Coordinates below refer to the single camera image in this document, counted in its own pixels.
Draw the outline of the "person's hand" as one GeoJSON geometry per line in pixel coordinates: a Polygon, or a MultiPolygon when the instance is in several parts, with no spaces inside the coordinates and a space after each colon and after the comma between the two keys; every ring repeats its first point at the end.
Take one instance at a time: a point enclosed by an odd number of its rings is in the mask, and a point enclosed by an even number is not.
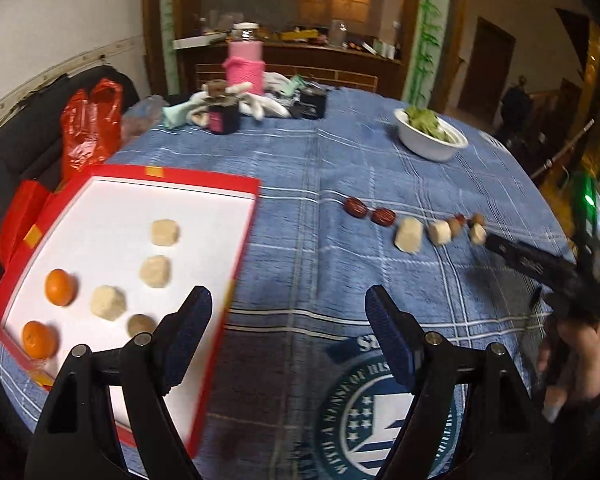
{"type": "Polygon", "coordinates": [[[570,352],[557,384],[546,386],[542,414],[548,422],[558,419],[564,406],[593,401],[600,396],[600,322],[593,327],[551,315],[545,323],[545,338],[536,362],[539,372],[548,369],[558,342],[564,342],[570,352]]]}

